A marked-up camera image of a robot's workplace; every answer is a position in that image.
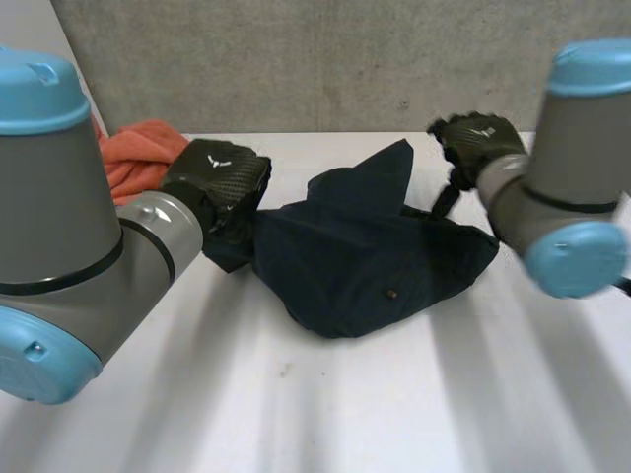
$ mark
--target white logo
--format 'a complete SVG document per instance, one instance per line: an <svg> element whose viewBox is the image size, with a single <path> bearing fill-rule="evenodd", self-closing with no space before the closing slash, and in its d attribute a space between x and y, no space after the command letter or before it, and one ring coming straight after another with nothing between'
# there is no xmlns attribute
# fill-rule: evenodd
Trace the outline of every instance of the white logo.
<svg viewBox="0 0 631 473"><path fill-rule="evenodd" d="M493 133L495 133L495 128L489 126L486 130L471 130L471 133L475 133L476 135L485 136L486 138L490 138Z"/></svg>
<svg viewBox="0 0 631 473"><path fill-rule="evenodd" d="M208 155L208 161L213 166L213 168L221 168L223 166L229 166L233 163L232 161L215 161L210 155Z"/></svg>

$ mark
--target light blue cap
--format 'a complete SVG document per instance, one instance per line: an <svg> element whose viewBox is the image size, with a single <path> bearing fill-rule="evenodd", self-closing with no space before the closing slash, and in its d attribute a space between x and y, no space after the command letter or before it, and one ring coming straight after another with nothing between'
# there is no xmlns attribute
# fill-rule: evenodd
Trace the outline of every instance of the light blue cap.
<svg viewBox="0 0 631 473"><path fill-rule="evenodd" d="M0 306L0 389L42 404L76 396L103 370L95 353L40 318Z"/></svg>
<svg viewBox="0 0 631 473"><path fill-rule="evenodd" d="M631 92L631 38L568 44L556 55L548 90L563 97Z"/></svg>
<svg viewBox="0 0 631 473"><path fill-rule="evenodd" d="M70 62L0 47L0 136L65 130L89 116L90 102Z"/></svg>
<svg viewBox="0 0 631 473"><path fill-rule="evenodd" d="M550 296L582 298L617 283L627 262L627 241L614 224L582 222L533 244L524 263Z"/></svg>

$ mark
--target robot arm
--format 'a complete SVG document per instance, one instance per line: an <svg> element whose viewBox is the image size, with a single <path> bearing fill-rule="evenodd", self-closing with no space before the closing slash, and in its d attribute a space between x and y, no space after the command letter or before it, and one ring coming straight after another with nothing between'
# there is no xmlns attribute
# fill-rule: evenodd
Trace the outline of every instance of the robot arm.
<svg viewBox="0 0 631 473"><path fill-rule="evenodd" d="M269 171L252 150L195 140L160 191L115 209L73 66L0 48L0 389L73 398L207 238L243 236L236 216Z"/></svg>
<svg viewBox="0 0 631 473"><path fill-rule="evenodd" d="M631 39L556 56L530 156L509 127L473 113L430 128L456 166L452 186L477 188L496 236L549 295L581 298L619 282L627 242L612 219L631 185Z"/></svg>

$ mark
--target small button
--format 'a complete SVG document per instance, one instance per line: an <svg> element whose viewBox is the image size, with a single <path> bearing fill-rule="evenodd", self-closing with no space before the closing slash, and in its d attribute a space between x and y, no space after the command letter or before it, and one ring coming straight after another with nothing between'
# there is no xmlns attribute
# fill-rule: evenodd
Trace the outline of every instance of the small button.
<svg viewBox="0 0 631 473"><path fill-rule="evenodd" d="M156 213L156 208L150 205L144 206L140 208L138 213L138 219L141 222L145 222L147 224L153 222L158 218L158 214Z"/></svg>

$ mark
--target black band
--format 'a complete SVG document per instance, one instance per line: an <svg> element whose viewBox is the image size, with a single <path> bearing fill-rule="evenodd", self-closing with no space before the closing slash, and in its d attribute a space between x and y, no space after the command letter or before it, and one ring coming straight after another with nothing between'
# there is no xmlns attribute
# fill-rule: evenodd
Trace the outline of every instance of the black band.
<svg viewBox="0 0 631 473"><path fill-rule="evenodd" d="M162 243L162 240L159 239L154 234L152 234L147 229L145 229L138 222L134 222L133 220L128 220L128 219L118 219L118 220L120 221L120 224L123 225L124 227L127 227L128 229L131 229L134 232L138 232L140 235L146 238L150 243L152 243L156 247L156 249L160 252L160 254L162 254L162 257L165 260L165 264L167 264L167 269L169 270L169 286L171 286L175 281L175 263L174 263L174 259L171 257L171 254L169 253L169 250L167 249L165 244Z"/></svg>
<svg viewBox="0 0 631 473"><path fill-rule="evenodd" d="M581 214L610 214L618 206L617 202L609 202L606 204L571 204L562 200L556 200L552 197L548 197L543 194L522 186L522 191L532 200L541 202L542 204L549 205L550 207L556 207L557 209L565 210L567 212L577 212Z"/></svg>
<svg viewBox="0 0 631 473"><path fill-rule="evenodd" d="M0 283L0 294L6 296L34 296L37 294L61 291L62 289L76 286L77 284L84 283L104 273L112 264L118 261L122 250L123 241L121 232L120 240L113 250L95 264L74 273L59 276L58 278L47 279L45 281L37 281L34 283Z"/></svg>

